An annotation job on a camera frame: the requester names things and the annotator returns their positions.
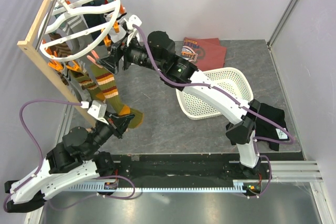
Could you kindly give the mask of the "olive striped sock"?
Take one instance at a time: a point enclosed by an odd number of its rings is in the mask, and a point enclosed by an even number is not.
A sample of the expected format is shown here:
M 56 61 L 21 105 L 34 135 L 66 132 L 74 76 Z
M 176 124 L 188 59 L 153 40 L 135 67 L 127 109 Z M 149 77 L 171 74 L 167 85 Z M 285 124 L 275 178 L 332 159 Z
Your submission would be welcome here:
M 130 114 L 130 107 L 125 105 L 120 99 L 114 75 L 105 68 L 99 68 L 96 65 L 91 65 L 90 69 L 105 100 L 113 107 L 114 111 L 118 115 Z
M 70 70 L 70 73 L 75 78 L 75 80 L 79 83 L 79 85 L 89 92 L 89 94 L 90 94 L 90 96 L 93 100 L 100 100 L 102 102 L 105 102 L 105 103 L 109 104 L 105 100 L 105 97 L 104 97 L 102 91 L 98 87 L 97 81 L 93 80 L 89 76 L 89 73 L 87 71 L 84 72 L 83 70 L 78 69 L 77 71 Z M 137 109 L 134 109 L 134 108 L 131 108 L 131 107 L 130 107 L 130 110 L 131 110 L 130 114 L 131 113 L 134 114 L 135 117 L 130 122 L 129 128 L 134 129 L 134 128 L 139 127 L 142 124 L 143 119 L 144 119 L 144 114 L 141 111 L 139 111 Z

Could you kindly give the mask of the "grey sock black stripes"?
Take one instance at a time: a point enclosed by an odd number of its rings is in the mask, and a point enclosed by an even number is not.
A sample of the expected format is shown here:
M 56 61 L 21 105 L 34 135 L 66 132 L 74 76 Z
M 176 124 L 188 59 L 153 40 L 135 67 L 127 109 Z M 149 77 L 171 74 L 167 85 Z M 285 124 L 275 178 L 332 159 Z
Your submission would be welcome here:
M 71 87 L 72 93 L 75 95 L 75 97 L 77 98 L 79 102 L 90 101 L 91 96 L 89 92 L 86 89 L 83 89 L 79 85 L 79 83 L 75 80 L 75 78 L 70 73 L 70 69 L 67 68 L 67 65 L 68 65 L 68 62 L 62 63 L 62 66 L 64 67 L 64 69 L 62 70 L 61 73 L 63 74 L 64 78 L 67 80 L 69 86 Z

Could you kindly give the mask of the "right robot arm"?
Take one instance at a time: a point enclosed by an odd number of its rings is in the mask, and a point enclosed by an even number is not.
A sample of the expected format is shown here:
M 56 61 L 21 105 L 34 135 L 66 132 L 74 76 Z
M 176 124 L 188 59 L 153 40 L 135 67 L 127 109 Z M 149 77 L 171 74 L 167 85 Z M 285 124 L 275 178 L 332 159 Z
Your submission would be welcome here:
M 196 65 L 176 55 L 175 42 L 165 32 L 151 32 L 143 42 L 141 45 L 136 37 L 124 36 L 111 45 L 108 56 L 96 57 L 96 64 L 113 74 L 118 73 L 120 60 L 123 60 L 124 70 L 131 64 L 155 70 L 167 86 L 212 106 L 229 120 L 226 136 L 238 148 L 241 174 L 248 179 L 254 178 L 260 165 L 253 143 L 260 102 L 235 96 L 210 80 Z

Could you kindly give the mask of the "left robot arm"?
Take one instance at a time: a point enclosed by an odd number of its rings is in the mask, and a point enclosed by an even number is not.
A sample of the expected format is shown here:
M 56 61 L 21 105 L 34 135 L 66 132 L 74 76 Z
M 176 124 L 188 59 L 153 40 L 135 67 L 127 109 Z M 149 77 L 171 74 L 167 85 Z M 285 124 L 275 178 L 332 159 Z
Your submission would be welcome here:
M 5 192 L 10 197 L 4 203 L 4 210 L 31 212 L 80 182 L 111 178 L 116 165 L 111 154 L 99 148 L 112 136 L 122 138 L 133 118 L 134 114 L 106 113 L 103 121 L 97 121 L 90 131 L 80 126 L 70 129 L 29 175 L 5 183 Z

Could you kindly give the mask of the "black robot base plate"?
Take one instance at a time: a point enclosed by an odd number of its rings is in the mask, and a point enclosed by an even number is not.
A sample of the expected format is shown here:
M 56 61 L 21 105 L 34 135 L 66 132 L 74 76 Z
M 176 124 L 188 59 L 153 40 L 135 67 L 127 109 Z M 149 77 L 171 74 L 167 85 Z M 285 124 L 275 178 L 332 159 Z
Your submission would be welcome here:
M 118 174 L 137 188 L 232 187 L 234 181 L 266 182 L 268 163 L 244 168 L 238 154 L 139 154 L 116 155 Z

